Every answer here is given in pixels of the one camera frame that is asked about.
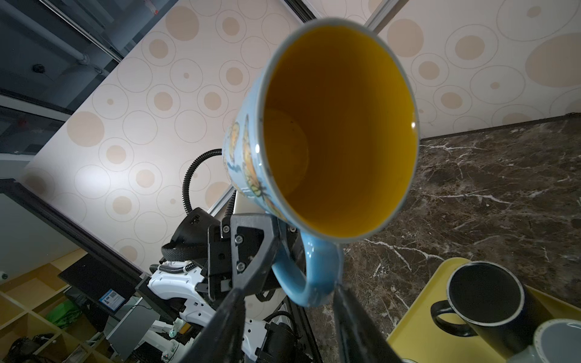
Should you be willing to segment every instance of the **mug handle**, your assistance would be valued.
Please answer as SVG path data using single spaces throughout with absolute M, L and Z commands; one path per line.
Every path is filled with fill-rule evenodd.
M 478 335 L 468 324 L 453 324 L 440 317 L 442 314 L 455 314 L 454 309 L 452 309 L 448 300 L 434 303 L 430 308 L 430 314 L 432 315 L 432 320 L 434 320 L 437 327 L 448 334 L 463 337 Z
M 335 285 L 341 283 L 343 249 L 303 231 L 300 234 L 303 238 L 307 275 L 291 260 L 285 244 L 277 251 L 272 271 L 282 289 L 297 305 L 314 307 L 326 304 L 331 300 Z

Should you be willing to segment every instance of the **mug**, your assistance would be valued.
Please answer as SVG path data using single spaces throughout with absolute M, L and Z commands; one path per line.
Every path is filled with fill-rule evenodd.
M 577 363 L 581 361 L 581 321 L 552 319 L 535 331 L 534 344 L 507 363 Z
M 526 349 L 535 329 L 552 318 L 512 272 L 492 262 L 458 267 L 448 280 L 446 296 L 430 309 L 438 328 L 461 337 L 478 335 L 504 358 Z M 441 319 L 448 313 L 466 324 Z
M 329 301 L 344 243 L 380 231 L 415 171 L 415 101 L 395 55 L 342 19 L 313 20 L 274 52 L 223 145 L 233 186 L 301 231 L 306 276 L 281 248 L 272 269 L 298 305 Z

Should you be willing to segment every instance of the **black mug handle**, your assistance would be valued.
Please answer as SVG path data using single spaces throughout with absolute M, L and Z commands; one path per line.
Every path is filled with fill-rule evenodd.
M 442 314 L 455 314 L 454 309 L 450 306 L 448 300 L 438 301 L 434 303 L 430 308 L 430 314 L 432 314 L 432 320 L 437 325 L 438 328 L 445 331 L 448 334 L 456 336 L 477 336 L 476 332 L 468 324 L 452 324 L 443 320 L 440 315 Z

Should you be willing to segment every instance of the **brown marble countertop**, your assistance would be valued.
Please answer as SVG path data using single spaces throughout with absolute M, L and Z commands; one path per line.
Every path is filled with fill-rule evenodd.
M 345 248 L 345 285 L 387 338 L 440 263 L 499 263 L 581 307 L 581 120 L 422 141 L 407 201 Z M 330 305 L 307 311 L 323 360 L 339 362 Z

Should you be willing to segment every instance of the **tray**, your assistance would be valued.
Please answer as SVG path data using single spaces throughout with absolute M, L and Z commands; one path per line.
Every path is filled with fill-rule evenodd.
M 446 299 L 446 283 L 456 268 L 469 260 L 454 257 L 444 261 L 436 270 L 418 298 L 388 337 L 388 343 L 401 357 L 417 363 L 505 363 L 480 337 L 457 337 L 440 330 L 430 316 L 430 306 Z M 555 318 L 581 321 L 581 309 L 541 291 L 528 288 Z M 452 323 L 461 324 L 455 314 L 442 315 Z

